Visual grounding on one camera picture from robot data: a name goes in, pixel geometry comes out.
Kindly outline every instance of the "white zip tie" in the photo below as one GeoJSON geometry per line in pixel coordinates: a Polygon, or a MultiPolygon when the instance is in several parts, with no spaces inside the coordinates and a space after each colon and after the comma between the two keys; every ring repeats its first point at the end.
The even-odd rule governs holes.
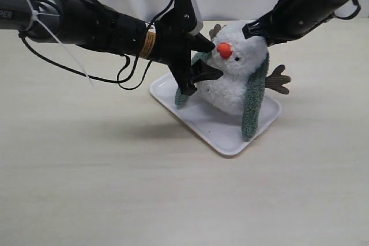
{"type": "MultiPolygon", "coordinates": [[[[79,67],[82,69],[83,73],[86,75],[86,78],[88,79],[88,81],[91,83],[91,85],[93,85],[89,75],[87,74],[86,70],[84,69],[82,63],[80,63],[78,61],[78,59],[68,50],[68,48],[65,47],[65,45],[57,38],[57,36],[54,35],[54,33],[42,22],[39,20],[38,15],[39,14],[44,14],[44,13],[39,13],[38,11],[36,11],[33,6],[32,3],[30,2],[30,0],[26,0],[29,7],[31,8],[32,11],[32,17],[31,17],[31,21],[29,23],[29,26],[32,26],[32,24],[37,21],[43,28],[45,28],[45,30],[68,52],[68,54],[71,56],[71,58],[79,65],[79,67]]],[[[44,14],[47,16],[59,16],[57,14],[44,14]]]]}

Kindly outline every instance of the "tabletop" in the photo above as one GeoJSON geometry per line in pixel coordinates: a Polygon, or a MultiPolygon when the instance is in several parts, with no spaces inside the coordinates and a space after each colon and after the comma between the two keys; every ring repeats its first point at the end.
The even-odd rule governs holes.
{"type": "MultiPolygon", "coordinates": [[[[333,20],[270,47],[291,93],[268,92],[283,114],[227,160],[150,95],[165,65],[131,92],[91,85],[0,32],[0,245],[369,245],[368,34],[368,19],[333,20]]],[[[92,75],[123,64],[68,49],[92,75]]]]}

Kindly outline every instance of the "white table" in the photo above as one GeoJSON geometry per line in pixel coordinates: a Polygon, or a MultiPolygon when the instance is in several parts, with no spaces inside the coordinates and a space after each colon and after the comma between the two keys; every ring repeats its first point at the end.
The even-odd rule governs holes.
{"type": "MultiPolygon", "coordinates": [[[[366,245],[368,34],[369,20],[332,21],[270,48],[292,77],[289,96],[271,93],[284,113],[226,160],[150,96],[165,66],[134,92],[91,86],[0,32],[0,245],[366,245]]],[[[123,62],[70,49],[90,74],[123,62]]]]}

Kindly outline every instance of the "white tray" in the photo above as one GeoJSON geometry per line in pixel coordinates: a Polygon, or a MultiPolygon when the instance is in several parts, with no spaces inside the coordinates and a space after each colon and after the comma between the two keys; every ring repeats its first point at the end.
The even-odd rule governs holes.
{"type": "Polygon", "coordinates": [[[252,140],[262,134],[281,115],[281,104],[265,95],[259,114],[258,131],[250,142],[242,140],[240,117],[227,115],[213,107],[196,93],[187,104],[178,109],[174,103],[177,84],[171,73],[159,78],[150,86],[151,95],[171,111],[179,120],[190,127],[215,151],[225,157],[235,157],[252,140]]]}

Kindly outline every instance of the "stuffed snowman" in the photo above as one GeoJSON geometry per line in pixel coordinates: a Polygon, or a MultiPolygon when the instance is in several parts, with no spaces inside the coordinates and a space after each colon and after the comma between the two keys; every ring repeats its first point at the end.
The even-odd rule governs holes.
{"type": "MultiPolygon", "coordinates": [[[[288,94],[283,84],[291,79],[281,75],[284,66],[266,76],[269,67],[267,42],[259,36],[245,39],[242,32],[245,24],[244,21],[236,21],[223,28],[216,25],[210,32],[215,49],[210,53],[196,53],[192,63],[202,59],[223,72],[217,80],[197,83],[197,93],[223,112],[242,116],[242,135],[245,141],[249,141],[257,132],[265,88],[288,94]]],[[[188,99],[177,90],[175,104],[178,108],[183,107],[188,99]]]]}

